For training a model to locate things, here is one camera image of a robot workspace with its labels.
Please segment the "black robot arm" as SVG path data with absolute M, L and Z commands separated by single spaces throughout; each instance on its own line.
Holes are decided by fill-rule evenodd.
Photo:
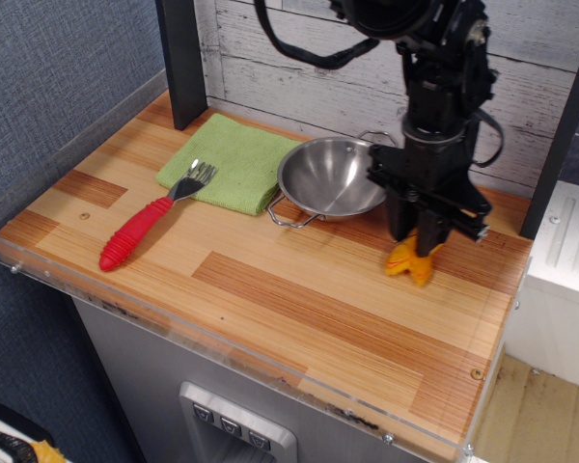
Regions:
M 373 144 L 371 181 L 386 192 L 391 235 L 416 236 L 420 258 L 443 244 L 452 230 L 475 241 L 488 227 L 488 200 L 469 179 L 478 161 L 481 123 L 502 129 L 482 105 L 497 79 L 488 65 L 485 6 L 481 1 L 334 1 L 332 10 L 357 31 L 393 41 L 402 58 L 408 105 L 400 148 Z

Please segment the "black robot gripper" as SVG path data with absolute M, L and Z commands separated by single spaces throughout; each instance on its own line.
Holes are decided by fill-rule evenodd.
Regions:
M 404 240 L 417 225 L 419 257 L 445 243 L 452 230 L 474 241 L 488 233 L 484 218 L 491 204 L 469 179 L 471 167 L 492 164 L 474 159 L 481 123 L 492 118 L 472 115 L 450 133 L 429 133 L 404 119 L 403 147 L 370 148 L 368 179 L 385 190 L 390 234 Z

